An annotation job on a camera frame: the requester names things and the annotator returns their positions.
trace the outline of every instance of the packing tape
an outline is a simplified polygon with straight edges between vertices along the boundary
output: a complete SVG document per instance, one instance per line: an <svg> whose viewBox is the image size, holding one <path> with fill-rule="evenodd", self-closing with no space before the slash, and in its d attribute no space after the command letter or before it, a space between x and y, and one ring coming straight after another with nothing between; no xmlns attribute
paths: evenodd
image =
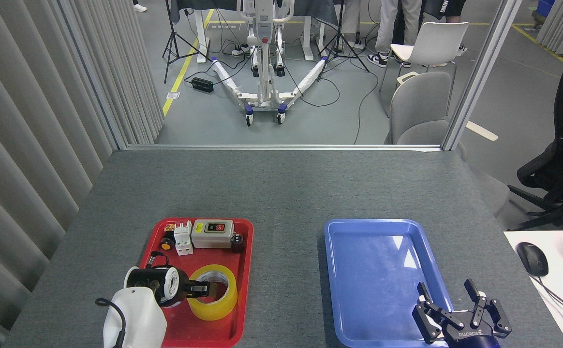
<svg viewBox="0 0 563 348"><path fill-rule="evenodd" d="M228 287L226 293L219 300L208 304L200 302L198 299L187 299L191 311L196 317L206 321L219 320L226 317L237 305L237 280L228 267L220 264L209 264L195 271L189 279L220 282Z"/></svg>

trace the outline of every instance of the tripod stand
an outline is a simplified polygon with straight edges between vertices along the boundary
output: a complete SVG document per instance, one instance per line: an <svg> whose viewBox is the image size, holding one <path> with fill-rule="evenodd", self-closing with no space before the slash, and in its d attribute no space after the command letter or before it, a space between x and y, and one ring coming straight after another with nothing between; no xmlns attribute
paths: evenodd
<svg viewBox="0 0 563 348"><path fill-rule="evenodd" d="M174 29L174 23L172 23L172 18L171 18L171 13L170 13L170 9L169 9L169 0L166 0L166 9L167 9L167 19L169 20L169 27L171 29L171 33L169 35L169 39L167 39L167 44L166 44L166 48L163 51L162 54L162 58L165 57L165 54L167 52L167 61L166 61L166 74L165 77L163 78L163 83L165 84L167 82L167 70L169 69L169 64L172 64L173 62L177 61L178 59L181 58L186 58L186 57L190 57L190 56L194 56L194 55L203 55L204 57L206 57L206 59L210 62L213 62L209 57L208 54L204 54L202 53L199 49L195 48L193 46L193 44L190 44L187 40L185 40L182 36L178 35L178 33L176 32L176 30ZM178 44L176 43L176 38L181 39L182 41L184 41L186 44L188 44L189 46L191 46L191 48L195 49L195 52L193 53L189 53L188 55L184 55L181 56L178 54Z"/></svg>
<svg viewBox="0 0 563 348"><path fill-rule="evenodd" d="M321 73L318 75L318 79L317 81L320 81L322 74L324 73L325 69L326 69L326 64L330 61L332 61L335 58L352 58L352 59L358 59L359 62L361 63L361 65L363 66L363 68L365 69L365 71L370 72L370 70L368 69L367 66L365 66L365 64L363 63L363 61L361 60L361 58L359 57L359 53L357 53L355 51L355 48L350 46L348 40L346 40L346 38L344 37L344 35L341 33L341 18L342 18L342 13L344 11L344 0L341 0L341 6L340 6L340 14L339 14L339 18L337 20L337 32L335 33L335 36L328 42L328 44L326 44L324 46L324 48L321 49L321 51L319 52L319 55L322 56L322 53L328 49L329 52L333 52L333 57L327 57L326 58L326 62L325 62L325 66L324 68L322 68ZM340 54L337 51L337 47L340 44L340 40L342 40L343 42L346 43L346 45L348 47L350 47L350 51L352 52L352 55L346 56L343 54Z"/></svg>

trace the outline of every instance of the blue tray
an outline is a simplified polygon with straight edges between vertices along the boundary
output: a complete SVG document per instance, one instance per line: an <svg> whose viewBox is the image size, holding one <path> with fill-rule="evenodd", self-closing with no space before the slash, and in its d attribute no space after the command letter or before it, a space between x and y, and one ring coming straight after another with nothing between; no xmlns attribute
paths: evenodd
<svg viewBox="0 0 563 348"><path fill-rule="evenodd" d="M335 334L352 348L447 347L426 344L412 317L417 284L452 310L443 278L419 223L334 219L324 227Z"/></svg>

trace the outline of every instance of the gray table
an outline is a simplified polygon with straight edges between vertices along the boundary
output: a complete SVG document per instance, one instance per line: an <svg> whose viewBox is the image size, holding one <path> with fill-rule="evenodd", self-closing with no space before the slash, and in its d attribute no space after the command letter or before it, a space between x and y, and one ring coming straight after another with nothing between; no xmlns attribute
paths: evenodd
<svg viewBox="0 0 563 348"><path fill-rule="evenodd" d="M323 226L331 218L423 225L456 308L467 277L501 299L504 348L563 347L563 335L451 152L151 150L114 153L7 337L6 348L100 347L105 309L155 223L247 218L254 226L237 347L339 347Z"/></svg>

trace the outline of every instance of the gray chair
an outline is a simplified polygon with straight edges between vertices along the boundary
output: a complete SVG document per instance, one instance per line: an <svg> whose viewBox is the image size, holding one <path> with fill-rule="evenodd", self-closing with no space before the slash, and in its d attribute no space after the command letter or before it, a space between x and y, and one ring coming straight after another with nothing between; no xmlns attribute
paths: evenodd
<svg viewBox="0 0 563 348"><path fill-rule="evenodd" d="M391 99L386 144L434 145L445 138L451 77L426 72L405 81Z"/></svg>
<svg viewBox="0 0 563 348"><path fill-rule="evenodd" d="M426 72L411 77L394 93L391 101L389 144L434 145L441 144L449 128L446 117L451 78L448 73ZM467 152L458 145L462 160ZM481 197L496 218L509 201L509 188L488 174L470 168L474 174Z"/></svg>

